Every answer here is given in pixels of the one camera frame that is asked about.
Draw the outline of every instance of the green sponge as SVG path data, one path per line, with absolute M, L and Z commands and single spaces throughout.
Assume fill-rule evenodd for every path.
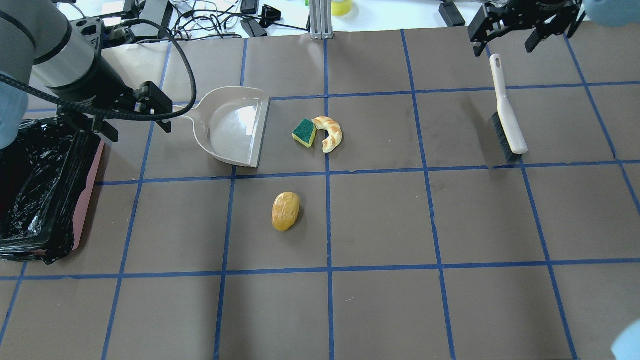
M 314 143 L 314 139 L 316 138 L 316 131 L 317 129 L 314 123 L 307 119 L 304 119 L 302 120 L 300 125 L 296 127 L 292 135 L 294 140 L 296 140 L 297 142 L 306 147 L 311 147 L 311 145 L 313 145 Z

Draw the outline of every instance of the blue glove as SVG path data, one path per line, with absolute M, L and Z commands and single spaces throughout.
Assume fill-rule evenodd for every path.
M 0 149 L 11 145 L 18 136 L 28 101 L 26 92 L 0 83 Z
M 639 0 L 584 0 L 584 11 L 589 19 L 604 26 L 640 23 Z
M 613 343 L 611 352 L 616 360 L 640 359 L 640 320 L 629 325 Z

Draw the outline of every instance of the yellow bottle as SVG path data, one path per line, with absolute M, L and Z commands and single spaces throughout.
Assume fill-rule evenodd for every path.
M 333 16 L 347 15 L 351 11 L 352 6 L 353 6 L 353 0 L 332 0 L 331 15 Z

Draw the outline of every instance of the potato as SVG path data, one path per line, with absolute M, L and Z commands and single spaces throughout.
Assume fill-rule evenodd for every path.
M 271 211 L 271 223 L 278 231 L 286 231 L 298 219 L 300 212 L 300 197 L 296 193 L 285 192 L 278 195 L 273 202 Z

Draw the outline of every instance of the black bristles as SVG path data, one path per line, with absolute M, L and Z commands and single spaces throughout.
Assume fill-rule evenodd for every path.
M 500 122 L 500 116 L 498 113 L 493 114 L 491 122 L 493 122 L 493 128 L 496 135 L 498 135 L 498 143 L 500 144 L 500 148 L 502 149 L 502 153 L 504 154 L 504 159 L 507 161 L 507 164 L 513 164 L 520 161 L 522 154 L 514 154 L 513 151 L 511 151 L 509 141 L 507 140 L 507 136 L 502 128 L 502 123 Z

